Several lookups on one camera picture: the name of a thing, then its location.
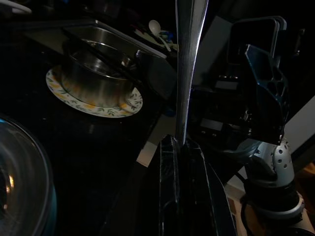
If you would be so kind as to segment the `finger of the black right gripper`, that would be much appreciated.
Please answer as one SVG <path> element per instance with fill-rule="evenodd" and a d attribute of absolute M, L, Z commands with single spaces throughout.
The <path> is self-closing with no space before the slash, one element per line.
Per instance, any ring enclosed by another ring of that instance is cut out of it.
<path fill-rule="evenodd" d="M 268 52 L 250 44 L 244 52 L 244 73 L 251 136 L 279 145 L 289 112 L 287 79 Z"/>

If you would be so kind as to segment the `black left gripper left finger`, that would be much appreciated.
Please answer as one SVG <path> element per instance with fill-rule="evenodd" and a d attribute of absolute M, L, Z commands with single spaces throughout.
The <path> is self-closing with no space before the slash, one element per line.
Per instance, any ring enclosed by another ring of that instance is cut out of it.
<path fill-rule="evenodd" d="M 180 147 L 166 135 L 159 144 L 159 235 L 183 235 L 180 184 Z"/>

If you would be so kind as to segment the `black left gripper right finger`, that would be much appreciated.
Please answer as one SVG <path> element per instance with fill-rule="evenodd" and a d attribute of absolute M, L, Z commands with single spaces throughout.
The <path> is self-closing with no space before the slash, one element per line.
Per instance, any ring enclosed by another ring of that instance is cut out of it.
<path fill-rule="evenodd" d="M 184 154 L 188 161 L 191 204 L 189 234 L 191 236 L 237 235 L 229 202 L 211 164 L 199 144 L 187 141 Z"/>

